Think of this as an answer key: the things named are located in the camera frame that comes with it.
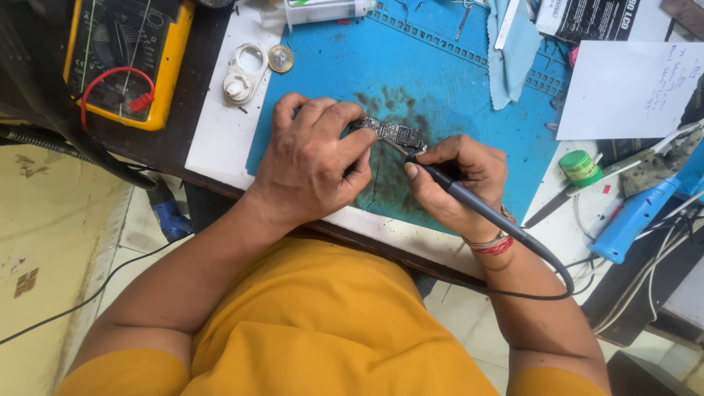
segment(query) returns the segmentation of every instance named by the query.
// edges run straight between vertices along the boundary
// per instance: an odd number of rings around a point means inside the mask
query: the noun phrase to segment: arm
[[[464,186],[500,210],[506,180],[503,151],[467,135],[455,135],[416,158],[424,164],[455,161],[465,175]],[[407,163],[406,172],[416,199],[440,223],[476,243],[497,236],[496,226],[443,191],[425,169]],[[531,295],[565,292],[552,270],[518,242],[498,256],[475,254],[474,257],[492,288]],[[505,295],[490,295],[490,298],[503,337],[510,346],[511,376],[531,367],[556,367],[588,378],[610,392],[603,354],[574,299],[536,301]]]
[[[164,350],[190,367],[192,335],[232,279],[290,230],[350,204],[369,183],[376,133],[362,128],[340,139],[347,124],[364,117],[351,102],[284,95],[252,186],[222,218],[127,286],[90,328],[70,370],[137,347]]]

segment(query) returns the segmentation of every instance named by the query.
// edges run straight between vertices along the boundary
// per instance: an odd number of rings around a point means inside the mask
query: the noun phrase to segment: yellow t-shirt
[[[284,238],[237,276],[196,335],[190,373],[157,349],[105,354],[58,396],[497,395],[428,314],[408,274],[373,254]],[[509,395],[604,395],[560,369],[518,373]]]

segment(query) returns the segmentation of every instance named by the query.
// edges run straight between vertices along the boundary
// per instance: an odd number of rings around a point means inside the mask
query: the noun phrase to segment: blue silicone repair mat
[[[412,1],[378,3],[349,25],[311,23],[284,32],[281,43],[293,50],[294,67],[271,76],[247,171],[256,174],[270,138],[272,107],[283,94],[352,100],[369,117],[421,128],[430,144],[467,133],[504,150],[509,176],[503,202],[520,224],[558,145],[545,123],[559,119],[549,102],[569,81],[565,57],[544,40],[520,100],[495,111],[486,66],[489,10],[475,4],[456,42],[462,4],[425,0],[418,8],[419,1]],[[354,206],[450,232],[413,198],[399,154],[379,142],[370,163],[372,182]]]

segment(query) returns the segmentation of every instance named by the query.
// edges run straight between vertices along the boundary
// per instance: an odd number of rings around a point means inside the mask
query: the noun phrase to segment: white plastic container
[[[377,0],[284,0],[284,8],[272,12],[260,12],[262,26],[266,29],[276,25],[320,22],[355,18],[367,15],[377,6]]]

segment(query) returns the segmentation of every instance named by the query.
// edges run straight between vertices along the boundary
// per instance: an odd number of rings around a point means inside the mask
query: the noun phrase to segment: microchip
[[[377,133],[377,136],[379,136],[379,140],[385,137],[401,146],[413,147],[418,150],[428,148],[428,144],[423,140],[422,131],[417,128],[409,128],[392,123],[382,123],[374,118],[365,118],[364,120],[352,123],[350,132],[359,128],[372,128]]]

